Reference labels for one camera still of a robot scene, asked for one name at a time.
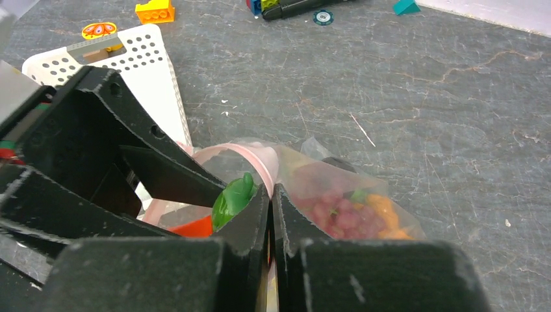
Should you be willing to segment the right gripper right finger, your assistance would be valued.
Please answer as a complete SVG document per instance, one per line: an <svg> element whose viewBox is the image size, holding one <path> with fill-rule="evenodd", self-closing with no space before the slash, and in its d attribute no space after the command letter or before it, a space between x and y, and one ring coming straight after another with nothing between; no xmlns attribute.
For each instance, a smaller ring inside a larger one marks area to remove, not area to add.
<svg viewBox="0 0 551 312"><path fill-rule="evenodd" d="M280 311L490 311L471 260L438 240L335 240L272 196Z"/></svg>

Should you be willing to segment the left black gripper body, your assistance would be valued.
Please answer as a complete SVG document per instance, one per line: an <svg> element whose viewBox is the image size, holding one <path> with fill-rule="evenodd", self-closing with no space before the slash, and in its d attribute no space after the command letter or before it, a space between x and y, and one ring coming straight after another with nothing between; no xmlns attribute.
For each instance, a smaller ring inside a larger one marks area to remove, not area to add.
<svg viewBox="0 0 551 312"><path fill-rule="evenodd" d="M106 121L90 112L78 84L106 69L83 66L63 86L41 86L1 123L1 160L29 165L116 215L136 216L137 177L108 142Z"/></svg>

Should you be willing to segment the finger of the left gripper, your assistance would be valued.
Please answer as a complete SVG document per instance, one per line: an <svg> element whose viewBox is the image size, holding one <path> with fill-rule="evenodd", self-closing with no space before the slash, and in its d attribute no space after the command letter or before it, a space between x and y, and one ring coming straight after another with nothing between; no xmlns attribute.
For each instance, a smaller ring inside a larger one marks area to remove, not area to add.
<svg viewBox="0 0 551 312"><path fill-rule="evenodd" d="M89 237L170 237L145 222L118 216L28 166L1 168L1 233L55 258Z"/></svg>
<svg viewBox="0 0 551 312"><path fill-rule="evenodd" d="M154 198L214 204L226 184L168 135L153 134L157 123L116 70L86 67L86 105L99 137L127 162Z"/></svg>

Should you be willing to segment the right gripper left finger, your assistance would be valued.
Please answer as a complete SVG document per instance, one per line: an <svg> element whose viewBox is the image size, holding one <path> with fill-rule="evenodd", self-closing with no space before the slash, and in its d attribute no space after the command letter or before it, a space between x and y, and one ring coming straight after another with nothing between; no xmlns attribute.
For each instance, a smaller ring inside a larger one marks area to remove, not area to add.
<svg viewBox="0 0 551 312"><path fill-rule="evenodd" d="M78 240L55 261L40 311L264 311L270 199L207 239Z"/></svg>

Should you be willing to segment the orange toy carrot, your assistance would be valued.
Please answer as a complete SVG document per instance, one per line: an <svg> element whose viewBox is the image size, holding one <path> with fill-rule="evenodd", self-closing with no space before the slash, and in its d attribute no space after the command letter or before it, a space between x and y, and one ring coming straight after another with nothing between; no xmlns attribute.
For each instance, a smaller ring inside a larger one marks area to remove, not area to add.
<svg viewBox="0 0 551 312"><path fill-rule="evenodd" d="M170 227L168 231L188 238L209 237L213 233L211 215L207 215L187 224Z"/></svg>

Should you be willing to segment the purple toy grape bunch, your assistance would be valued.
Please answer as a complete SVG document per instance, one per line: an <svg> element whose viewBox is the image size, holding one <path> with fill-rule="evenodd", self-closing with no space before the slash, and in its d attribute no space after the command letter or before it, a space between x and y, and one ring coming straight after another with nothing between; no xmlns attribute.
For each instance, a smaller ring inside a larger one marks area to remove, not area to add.
<svg viewBox="0 0 551 312"><path fill-rule="evenodd" d="M291 173L291 199L303 215L334 239L378 239L384 221L366 202L365 181L326 162Z"/></svg>

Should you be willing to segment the green toy chili pepper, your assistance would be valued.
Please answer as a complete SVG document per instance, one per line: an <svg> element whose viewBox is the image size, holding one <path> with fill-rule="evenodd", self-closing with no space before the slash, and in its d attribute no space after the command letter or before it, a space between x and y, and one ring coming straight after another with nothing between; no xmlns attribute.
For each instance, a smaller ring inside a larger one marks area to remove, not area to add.
<svg viewBox="0 0 551 312"><path fill-rule="evenodd" d="M257 185L250 172L228 183L217 197L211 213L212 230L219 231L231 219L238 215L252 199Z"/></svg>

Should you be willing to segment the clear zip top bag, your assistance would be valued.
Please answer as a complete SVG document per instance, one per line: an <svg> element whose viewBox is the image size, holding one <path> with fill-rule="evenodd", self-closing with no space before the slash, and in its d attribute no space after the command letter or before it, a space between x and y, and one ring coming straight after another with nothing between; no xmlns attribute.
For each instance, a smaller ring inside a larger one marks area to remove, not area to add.
<svg viewBox="0 0 551 312"><path fill-rule="evenodd" d="M387 185L334 157L315 139L300 151L271 142L237 140L192 150L191 156L227 183L209 206L153 199L144 187L138 217L185 237L208 237L241 213L256 191L276 185L314 225L335 239L424 239L418 220L394 203Z"/></svg>

